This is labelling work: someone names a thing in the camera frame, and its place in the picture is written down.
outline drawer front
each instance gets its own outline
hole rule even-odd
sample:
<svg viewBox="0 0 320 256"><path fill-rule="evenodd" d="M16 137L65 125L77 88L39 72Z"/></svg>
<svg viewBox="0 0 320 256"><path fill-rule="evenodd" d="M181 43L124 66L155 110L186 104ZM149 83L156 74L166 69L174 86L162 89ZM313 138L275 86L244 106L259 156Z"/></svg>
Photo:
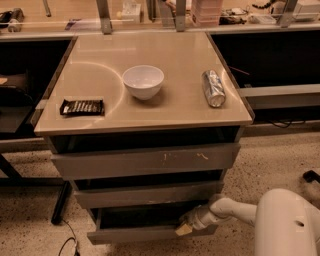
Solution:
<svg viewBox="0 0 320 256"><path fill-rule="evenodd" d="M74 195L82 208L121 207L206 200L220 193L223 183L204 181L185 184L126 187L116 189L93 189L75 191Z"/></svg>
<svg viewBox="0 0 320 256"><path fill-rule="evenodd" d="M153 226L144 228L106 229L87 234L93 245L107 243L128 243L163 239L177 239L191 236L206 236L214 234L217 226L211 225L205 230L194 231L183 237L175 233L176 226Z"/></svg>
<svg viewBox="0 0 320 256"><path fill-rule="evenodd" d="M192 172L232 167L238 143L53 155L65 180Z"/></svg>

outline beige tabletop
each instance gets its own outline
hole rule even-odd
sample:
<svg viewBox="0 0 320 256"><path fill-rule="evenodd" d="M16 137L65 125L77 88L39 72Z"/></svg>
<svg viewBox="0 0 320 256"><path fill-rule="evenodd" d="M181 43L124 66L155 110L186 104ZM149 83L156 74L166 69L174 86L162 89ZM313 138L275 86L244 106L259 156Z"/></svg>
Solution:
<svg viewBox="0 0 320 256"><path fill-rule="evenodd" d="M153 65L165 75L160 92L140 101L124 87L123 72ZM201 74L214 69L227 96L208 105ZM103 116L65 117L64 99L103 99ZM204 32L81 35L35 127L39 136L248 125L252 118Z"/></svg>

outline terrazzo floor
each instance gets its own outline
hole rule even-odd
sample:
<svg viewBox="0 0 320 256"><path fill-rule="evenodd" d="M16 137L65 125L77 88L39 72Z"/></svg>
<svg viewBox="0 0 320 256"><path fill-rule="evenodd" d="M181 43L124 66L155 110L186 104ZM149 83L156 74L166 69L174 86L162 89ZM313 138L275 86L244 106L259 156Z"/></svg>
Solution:
<svg viewBox="0 0 320 256"><path fill-rule="evenodd" d="M286 188L320 206L320 184L301 178L310 169L320 173L320 122L292 124L286 129L250 126L240 144L236 162L225 177L225 195L257 204L266 191ZM39 176L45 171L58 176L48 150L3 155L23 175ZM55 226L50 222L58 193L57 187L0 188L1 256L59 254L72 233L65 223ZM95 225L73 196L63 218L73 228L82 256L254 255L254 228L240 221L220 226L212 236L93 246L86 233L94 231ZM72 245L67 243L61 255L72 255Z"/></svg>

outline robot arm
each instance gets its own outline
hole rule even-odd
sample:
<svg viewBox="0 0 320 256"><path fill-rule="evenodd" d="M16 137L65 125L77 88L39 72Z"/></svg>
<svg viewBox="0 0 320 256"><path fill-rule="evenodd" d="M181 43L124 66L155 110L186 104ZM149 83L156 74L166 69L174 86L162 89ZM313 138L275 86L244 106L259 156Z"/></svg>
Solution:
<svg viewBox="0 0 320 256"><path fill-rule="evenodd" d="M320 252L320 211L284 189L268 191L258 206L215 195L207 205L182 216L176 233L185 235L234 218L255 227L255 256L317 256L317 246Z"/></svg>

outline white bowl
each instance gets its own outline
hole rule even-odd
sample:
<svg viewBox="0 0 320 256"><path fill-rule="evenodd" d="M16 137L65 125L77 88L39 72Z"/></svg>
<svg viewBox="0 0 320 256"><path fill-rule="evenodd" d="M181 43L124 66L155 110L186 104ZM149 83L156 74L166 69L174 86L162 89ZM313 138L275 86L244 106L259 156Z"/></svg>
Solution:
<svg viewBox="0 0 320 256"><path fill-rule="evenodd" d="M162 86L163 78L164 74L159 68L149 65L129 68L122 75L128 91L140 100L148 100L156 95Z"/></svg>

